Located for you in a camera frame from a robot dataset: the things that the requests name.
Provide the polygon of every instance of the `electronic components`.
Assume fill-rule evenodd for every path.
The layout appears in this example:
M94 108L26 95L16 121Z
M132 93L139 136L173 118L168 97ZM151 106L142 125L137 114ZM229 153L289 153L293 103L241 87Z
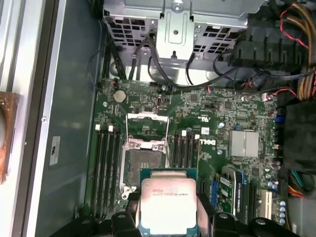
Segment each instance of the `electronic components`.
M230 132L230 155L233 157L259 156L259 133L252 131Z

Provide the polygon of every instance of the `black cable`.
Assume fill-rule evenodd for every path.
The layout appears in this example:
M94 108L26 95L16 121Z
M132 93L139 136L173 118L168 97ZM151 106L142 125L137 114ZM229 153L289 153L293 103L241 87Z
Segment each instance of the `black cable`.
M96 55L98 55L102 50L106 49L111 43L113 42L113 39L109 40L103 47L101 47L98 51L96 51L89 59L89 74L90 74L90 80L92 82L92 85L93 87L96 89L96 90L99 90L99 91L102 91L102 88L99 88L97 85L96 85L96 82L94 81L93 79L93 76L92 76L92 61L94 59L94 57Z
M114 63L115 63L116 69L118 71L118 77L121 80L127 80L126 73L125 73L125 68L124 68L122 60L121 60L121 58L119 56L119 53L118 53L118 51L116 49L116 45L115 45L114 41L110 44L110 48L111 48L111 53L112 53L112 56L113 56L113 59L114 59Z
M179 90L196 90L196 89L201 89L202 87L208 86L208 85L212 85L216 82L218 82L219 80L221 80L222 78L224 78L225 76L229 75L230 73L236 71L238 68L232 68L230 70L228 70L227 72L223 73L221 76L214 78L210 81L204 82L202 84L199 85L191 85L191 86L179 86L177 84L175 84L169 77L168 75L164 72L164 70L162 69L159 60L158 60L158 56L157 56L157 52L156 52L156 47L155 47L155 43L154 43L154 39L153 38L149 38L148 39L148 43L149 43L149 49L151 52L151 57L148 60L148 73L150 75L150 77L153 79L154 77L151 75L150 73L150 65L151 65L151 59L154 61L154 64L159 72L159 74L163 77L163 79L165 80L165 84L170 84L171 86L173 86L176 89Z
M274 75L274 74L270 74L267 71L262 71L260 69L258 69L257 67L253 67L254 71L259 74L262 75L264 77L270 78L270 79L277 79L277 80L297 80L297 79L301 79L303 77L307 77L310 76L311 74L313 74L314 72L306 72L306 73L302 73L302 74L297 74L297 75L290 75L290 76L280 76L280 75Z
M196 56L196 54L192 53L188 62L187 62L187 65L186 65L186 77L187 77L187 81L189 82L190 85L194 85L194 84L192 83L190 75L189 75L189 67L190 67L191 63L193 62L195 56Z
M232 53L232 52L233 52L232 50L223 51L222 53L218 54L218 55L216 56L216 58L214 59L214 61L213 61L213 71L214 71L217 75L221 76L222 73L217 69L217 67L216 67L216 61L217 61L220 57L222 57L224 54L229 54L229 53ZM231 77L229 77L229 76L225 76L225 78L228 79L228 80L234 81L234 80L233 80Z
M128 76L128 80L133 80L134 78L134 73L135 73L135 69L136 69L136 65L137 65L137 55L138 52L140 51L140 49L142 47L145 46L145 44L147 44L148 42L148 38L146 37L140 44L139 46L137 46L137 48L135 49L134 53L133 53L133 58L132 58L132 65L131 65L131 70Z

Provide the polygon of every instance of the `sticker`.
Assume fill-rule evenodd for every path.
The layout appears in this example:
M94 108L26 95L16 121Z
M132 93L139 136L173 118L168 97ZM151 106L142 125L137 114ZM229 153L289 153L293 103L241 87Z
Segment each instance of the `sticker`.
M222 194L226 197L228 197L228 193L225 190L221 190Z
M49 165L55 165L58 162L60 137L53 137L50 150Z
M201 127L202 135L209 135L209 127Z
M228 187L230 187L231 186L231 183L227 180L227 179L225 179L225 178L223 178L223 177L221 177L221 183L222 184L225 184L226 186L228 186Z

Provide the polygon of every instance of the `green circuit board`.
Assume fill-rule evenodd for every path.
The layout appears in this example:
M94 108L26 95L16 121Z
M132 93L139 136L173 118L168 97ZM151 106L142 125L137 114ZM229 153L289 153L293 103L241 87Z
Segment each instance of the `green circuit board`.
M114 99L114 94L118 90L123 91L123 95L125 95L123 102L120 103ZM179 147L178 137L184 131L192 136L190 139L195 145L192 146L194 147L192 151L188 151L193 157L191 165L198 168L199 192L206 193L210 200L213 177L216 173L220 173L225 165L240 169L249 182L255 183L258 187L256 193L260 198L261 189L267 189L266 173L269 173L272 178L276 178L277 175L271 169L274 157L275 110L275 99L264 102L261 95L236 96L236 93L229 89L213 89L211 93L204 89L187 92L165 91L155 83L118 80L114 84L112 80L104 79L103 91L97 93L95 102L89 176L85 197L86 212L101 218L113 209L124 206L125 202L120 199L118 179L119 157L121 157L121 148L127 135L127 113L147 112L169 118L168 126L165 122L152 119L130 119L127 127L128 135L138 139L162 140L167 137L169 154L166 159L171 166L175 159L184 154L181 151L180 155L176 152ZM107 161L97 158L100 156L98 143L101 139L100 130L107 131L109 127L117 133L116 142L112 141L113 138L105 137L104 143L109 143L111 140L113 144L110 143L108 147L116 146L119 149L115 153L112 152L111 157L107 157L113 167L106 168ZM232 130L259 133L257 157L230 156L230 132ZM105 174L100 172L102 166L104 166ZM125 180L126 175L131 173L130 169L131 164L125 161ZM96 183L99 183L98 190L95 190ZM106 187L109 189L108 193L96 197ZM223 188L223 191L228 195L227 198L231 198L232 194L229 190ZM109 194L113 194L111 200L108 200ZM94 208L98 202L102 202L103 207Z

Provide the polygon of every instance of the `power supply cables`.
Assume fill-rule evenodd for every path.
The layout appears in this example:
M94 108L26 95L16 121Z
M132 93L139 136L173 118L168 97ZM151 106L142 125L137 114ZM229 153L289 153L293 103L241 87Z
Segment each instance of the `power supply cables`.
M294 11L295 14L300 17L297 18L290 14L289 11ZM288 38L297 41L301 46L308 49L308 61L306 67L303 69L303 73L307 71L315 71L315 63L316 63L316 25L314 20L311 17L309 11L300 5L297 2L294 2L287 10L283 11L280 15L281 25L280 30L286 35ZM305 45L300 39L295 39L290 36L287 32L285 32L283 28L283 21L297 26L300 28L308 38L308 45ZM309 100L316 91L316 81L315 81L315 73L312 73L308 76L303 76L299 79L298 82L298 98L301 101Z

